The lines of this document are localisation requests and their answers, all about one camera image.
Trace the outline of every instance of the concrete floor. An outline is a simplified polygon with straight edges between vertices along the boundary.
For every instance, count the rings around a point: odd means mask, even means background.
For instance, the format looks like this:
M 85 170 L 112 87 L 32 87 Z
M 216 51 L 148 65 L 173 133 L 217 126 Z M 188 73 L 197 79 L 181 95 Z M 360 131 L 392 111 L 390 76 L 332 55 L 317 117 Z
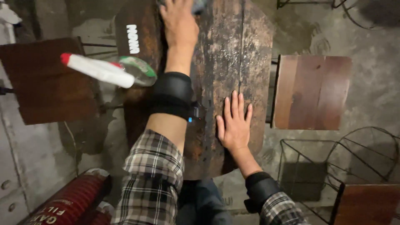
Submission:
M 83 42 L 99 44 L 115 44 L 113 35 L 113 16 L 126 0 L 39 0 L 36 3 L 38 11 L 37 17 L 40 18 L 41 36 L 43 39 L 50 39 L 62 36 L 81 36 Z M 253 0 L 264 12 L 272 10 L 271 4 L 265 0 Z M 63 10 L 54 12 L 57 5 L 62 5 Z M 366 19 L 357 10 L 350 12 L 360 23 L 371 26 L 370 19 Z M 315 139 L 315 140 L 339 140 L 342 136 L 352 130 L 376 126 L 388 130 L 394 135 L 400 135 L 400 120 L 398 111 L 400 109 L 400 64 L 398 63 L 398 52 L 400 46 L 400 28 L 396 25 L 382 23 L 379 30 L 366 30 L 355 26 L 344 14 L 342 8 L 331 10 L 328 5 L 286 5 L 275 13 L 276 15 L 276 34 L 273 43 L 273 56 L 279 54 L 316 54 L 332 56 L 349 56 L 353 59 L 352 78 L 346 102 L 346 110 L 342 116 L 339 131 L 284 131 L 274 130 L 265 126 L 264 145 L 262 151 L 257 156 L 257 160 L 263 169 L 274 178 L 284 179 L 278 176 L 281 150 L 279 141 L 281 139 Z M 69 26 L 63 25 L 60 28 L 60 21 L 68 21 Z M 85 47 L 87 54 L 108 51 L 106 48 Z M 103 55 L 103 60 L 115 61 L 116 54 Z M 271 80 L 274 79 L 274 72 L 271 73 Z M 109 106 L 116 106 L 122 103 L 119 90 L 112 85 L 101 84 L 104 101 Z M 22 178 L 27 182 L 21 185 L 27 192 L 26 202 L 30 211 L 42 203 L 51 193 L 62 187 L 69 179 L 75 167 L 72 161 L 77 160 L 79 172 L 91 167 L 102 167 L 110 171 L 116 177 L 114 188 L 109 201 L 115 204 L 119 197 L 120 180 L 124 175 L 121 170 L 124 158 L 129 149 L 126 146 L 124 114 L 122 109 L 111 110 L 105 115 L 92 121 L 78 121 L 68 124 L 75 137 L 76 146 L 79 153 L 74 158 L 75 148 L 71 137 L 63 123 L 51 124 L 43 129 L 50 133 L 52 145 L 59 145 L 60 150 L 53 153 L 43 153 L 49 155 L 52 164 L 42 163 L 40 166 L 35 164 L 35 169 L 29 163 L 21 161 L 23 150 L 14 148 L 14 154 L 19 156 L 17 166 L 24 167 L 19 170 Z M 393 156 L 394 145 L 388 135 L 384 135 L 376 130 L 360 130 L 350 136 L 351 140 L 359 142 L 364 146 L 380 152 L 383 155 Z M 18 142 L 21 137 L 18 133 L 14 138 Z M 321 163 L 326 160 L 332 144 L 322 143 L 292 143 L 300 152 L 311 158 L 315 162 Z M 393 162 L 387 158 L 377 156 L 375 153 L 366 150 L 350 142 L 345 143 L 357 155 L 371 164 L 376 170 L 386 175 Z M 297 155 L 290 149 L 284 151 L 282 161 L 283 166 L 290 165 L 296 161 Z M 351 170 L 358 176 L 366 178 L 370 183 L 380 183 L 382 179 L 360 163 L 354 156 L 343 148 L 333 151 L 328 160 L 330 163 Z M 304 158 L 300 162 L 305 170 L 312 170 L 310 163 Z M 58 173 L 50 174 L 48 171 L 55 169 Z M 347 183 L 360 183 L 362 180 L 349 176 L 338 170 L 329 170 L 341 180 Z M 39 178 L 41 174 L 46 174 L 45 178 Z M 51 180 L 55 176 L 58 178 L 54 184 L 47 183 L 47 188 L 40 192 L 29 191 L 32 188 L 44 187 L 44 181 Z M 234 215 L 234 224 L 255 224 L 258 222 L 257 215 L 247 214 L 243 201 L 247 199 L 244 188 L 244 180 L 239 171 L 233 171 L 214 179 L 227 208 Z M 390 183 L 400 182 L 400 171 L 395 167 L 389 177 Z M 312 201 L 306 201 L 307 205 L 314 207 L 325 217 L 329 216 L 331 206 L 334 203 L 336 192 L 329 188 L 319 187 L 298 187 L 309 189 L 316 188 L 311 196 Z M 320 224 L 322 221 L 309 211 L 305 212 L 309 216 L 312 224 Z

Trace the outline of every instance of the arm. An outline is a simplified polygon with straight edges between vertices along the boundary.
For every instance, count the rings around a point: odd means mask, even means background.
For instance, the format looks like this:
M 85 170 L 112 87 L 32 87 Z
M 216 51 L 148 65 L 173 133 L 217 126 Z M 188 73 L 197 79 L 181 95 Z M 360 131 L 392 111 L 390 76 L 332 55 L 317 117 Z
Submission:
M 233 91 L 232 102 L 225 98 L 224 118 L 216 118 L 218 138 L 231 153 L 246 181 L 250 197 L 245 201 L 246 208 L 260 214 L 260 224 L 306 225 L 301 210 L 279 190 L 273 178 L 262 171 L 248 148 L 252 112 L 250 104 L 245 117 L 243 94 Z
M 165 73 L 189 76 L 198 35 L 191 15 L 193 0 L 165 2 L 166 6 L 160 7 L 169 47 Z M 146 130 L 126 158 L 124 170 L 129 175 L 124 177 L 112 224 L 175 223 L 183 183 L 185 133 L 186 120 L 181 117 L 167 113 L 153 113 L 149 117 Z

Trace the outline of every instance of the black armband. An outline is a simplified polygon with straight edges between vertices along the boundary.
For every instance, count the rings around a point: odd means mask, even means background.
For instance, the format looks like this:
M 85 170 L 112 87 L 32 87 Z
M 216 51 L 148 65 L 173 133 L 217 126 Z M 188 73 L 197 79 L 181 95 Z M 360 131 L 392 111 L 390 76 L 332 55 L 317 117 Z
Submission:
M 266 172 L 258 172 L 246 178 L 247 195 L 244 201 L 249 213 L 260 213 L 265 201 L 280 192 L 278 183 Z
M 180 72 L 167 72 L 154 84 L 151 114 L 166 113 L 189 118 L 193 89 L 190 77 Z

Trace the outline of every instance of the shirt cuff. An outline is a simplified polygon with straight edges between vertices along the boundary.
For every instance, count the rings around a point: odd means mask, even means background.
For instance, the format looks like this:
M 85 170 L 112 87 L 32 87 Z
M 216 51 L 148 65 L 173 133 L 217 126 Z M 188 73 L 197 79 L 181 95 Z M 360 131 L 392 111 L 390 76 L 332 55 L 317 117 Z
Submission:
M 145 130 L 136 141 L 123 169 L 133 175 L 166 181 L 178 192 L 182 188 L 182 154 L 169 139 L 152 130 Z

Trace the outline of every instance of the metal wire frame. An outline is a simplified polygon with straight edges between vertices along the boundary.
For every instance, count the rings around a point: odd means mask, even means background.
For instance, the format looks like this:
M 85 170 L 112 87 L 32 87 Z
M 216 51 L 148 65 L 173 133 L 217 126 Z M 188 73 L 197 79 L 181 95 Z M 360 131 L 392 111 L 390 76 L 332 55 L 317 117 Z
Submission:
M 356 131 L 362 130 L 362 129 L 371 129 L 371 132 L 372 132 L 373 129 L 375 129 L 375 130 L 378 130 L 378 131 L 380 131 L 380 132 L 383 132 L 383 133 L 389 135 L 389 136 L 392 138 L 393 144 L 394 144 L 394 147 L 395 147 L 395 154 L 394 154 L 394 157 L 393 157 L 393 158 L 390 158 L 390 157 L 388 157 L 388 156 L 386 156 L 386 155 L 384 155 L 384 154 L 381 154 L 381 153 L 375 151 L 374 149 L 368 148 L 368 147 L 366 147 L 366 146 L 364 146 L 364 145 L 362 145 L 362 144 L 360 144 L 360 143 L 357 143 L 357 142 L 355 142 L 355 141 L 352 141 L 351 139 L 348 138 L 348 136 L 349 136 L 350 134 L 352 134 L 352 133 L 354 133 L 354 132 L 356 132 Z M 392 174 L 392 172 L 393 172 L 395 166 L 396 166 L 397 163 L 398 163 L 399 152 L 400 152 L 400 151 L 399 151 L 399 144 L 398 144 L 398 140 L 399 140 L 399 139 L 400 139 L 400 137 L 394 136 L 394 135 L 391 134 L 390 132 L 388 132 L 388 131 L 386 131 L 386 130 L 384 130 L 384 129 L 382 129 L 382 128 L 379 128 L 379 127 L 362 127 L 362 128 L 356 129 L 356 130 L 354 130 L 354 131 L 348 133 L 347 135 L 343 136 L 339 141 L 333 141 L 333 140 L 309 140 L 309 139 L 282 139 L 282 140 L 280 140 L 281 156 L 280 156 L 280 161 L 279 161 L 278 182 L 280 181 L 281 170 L 282 170 L 282 160 L 283 160 L 283 155 L 284 155 L 284 145 L 287 146 L 287 147 L 289 147 L 290 149 L 292 149 L 293 151 L 295 151 L 295 152 L 298 154 L 298 155 L 297 155 L 297 160 L 296 160 L 296 165 L 295 165 L 294 178 L 293 178 L 293 181 L 292 181 L 292 190 L 290 191 L 290 193 L 293 192 L 293 187 L 294 187 L 294 184 L 296 183 L 297 169 L 298 169 L 298 164 L 299 164 L 300 156 L 302 156 L 303 158 L 305 158 L 305 159 L 308 160 L 310 163 L 312 163 L 312 164 L 314 164 L 314 165 L 316 166 L 316 163 L 315 163 L 314 161 L 312 161 L 312 160 L 311 160 L 310 158 L 308 158 L 306 155 L 302 154 L 300 151 L 298 151 L 297 149 L 295 149 L 292 145 L 288 144 L 288 141 L 316 142 L 316 143 L 317 143 L 317 142 L 322 142 L 322 143 L 333 143 L 333 146 L 332 146 L 331 150 L 329 151 L 328 156 L 327 156 L 327 158 L 325 159 L 324 163 L 327 163 L 327 165 L 330 166 L 330 167 L 334 167 L 334 168 L 337 168 L 337 169 L 339 169 L 339 170 L 342 170 L 342 171 L 346 172 L 347 175 L 352 175 L 352 176 L 355 176 L 355 177 L 357 177 L 357 178 L 359 178 L 359 179 L 361 179 L 361 180 L 364 180 L 365 182 L 369 182 L 368 180 L 366 180 L 366 179 L 364 179 L 364 178 L 362 178 L 362 177 L 360 177 L 360 176 L 358 176 L 358 175 L 352 173 L 352 172 L 349 171 L 349 170 L 343 169 L 343 168 L 341 168 L 340 166 L 337 166 L 337 165 L 335 165 L 335 164 L 333 164 L 333 163 L 328 162 L 330 156 L 332 155 L 332 153 L 333 153 L 333 151 L 336 149 L 336 147 L 337 147 L 338 145 L 339 145 L 339 146 L 342 146 L 344 149 L 346 149 L 348 152 L 350 152 L 351 155 L 353 155 L 353 156 L 356 157 L 360 162 L 362 162 L 365 166 L 367 166 L 369 169 L 371 169 L 372 171 L 374 171 L 374 173 L 376 173 L 380 178 L 382 178 L 382 181 L 388 181 L 390 175 Z M 365 148 L 365 149 L 367 149 L 367 150 L 370 150 L 371 152 L 374 152 L 374 153 L 376 153 L 376 154 L 378 154 L 378 155 L 381 155 L 381 156 L 383 156 L 383 157 L 389 158 L 390 160 L 393 161 L 393 166 L 390 168 L 390 170 L 387 172 L 387 174 L 385 174 L 385 175 L 381 174 L 381 173 L 378 172 L 375 168 L 373 168 L 371 165 L 369 165 L 366 161 L 364 161 L 362 158 L 360 158 L 356 153 L 354 153 L 350 148 L 348 148 L 348 147 L 345 146 L 343 143 L 341 143 L 341 141 L 343 141 L 343 140 L 351 141 L 352 143 L 357 144 L 358 146 L 361 146 L 361 147 L 363 147 L 363 148 Z M 337 213 L 337 210 L 338 210 L 338 207 L 339 207 L 339 204 L 340 204 L 340 198 L 341 198 L 342 193 L 343 193 L 344 188 L 345 188 L 345 184 L 344 184 L 344 182 L 343 182 L 342 180 L 338 179 L 336 176 L 334 176 L 333 174 L 329 173 L 328 171 L 325 171 L 325 173 L 326 173 L 326 176 L 327 176 L 328 183 L 327 183 L 327 182 L 324 182 L 323 188 L 325 188 L 325 186 L 329 186 L 329 187 L 331 187 L 332 189 L 334 189 L 336 192 L 338 192 L 338 194 L 337 194 L 337 196 L 336 196 L 335 204 L 334 204 L 334 207 L 333 207 L 331 216 L 330 216 L 330 220 L 327 221 L 326 219 L 324 219 L 321 215 L 319 215 L 316 211 L 314 211 L 312 208 L 310 208 L 309 206 L 307 206 L 304 202 L 299 202 L 299 203 L 302 204 L 304 207 L 306 207 L 308 210 L 310 210 L 314 215 L 316 215 L 318 218 L 320 218 L 320 219 L 321 219 L 322 221 L 324 221 L 326 224 L 333 225 L 334 222 L 335 222 L 336 213 Z M 332 182 L 331 182 L 331 180 L 330 180 L 331 178 L 334 179 L 334 180 L 336 180 L 337 182 L 339 182 L 340 185 L 337 186 L 337 185 L 332 184 Z
M 347 0 L 343 0 L 341 1 L 338 5 L 336 5 L 336 0 L 332 0 L 332 1 L 323 1 L 323 2 L 319 2 L 319 1 L 310 1 L 310 2 L 290 2 L 291 0 L 286 0 L 285 2 L 281 2 L 280 0 L 277 0 L 277 9 L 282 8 L 283 6 L 287 5 L 287 4 L 330 4 L 332 9 L 335 8 L 339 8 L 340 6 L 342 6 Z

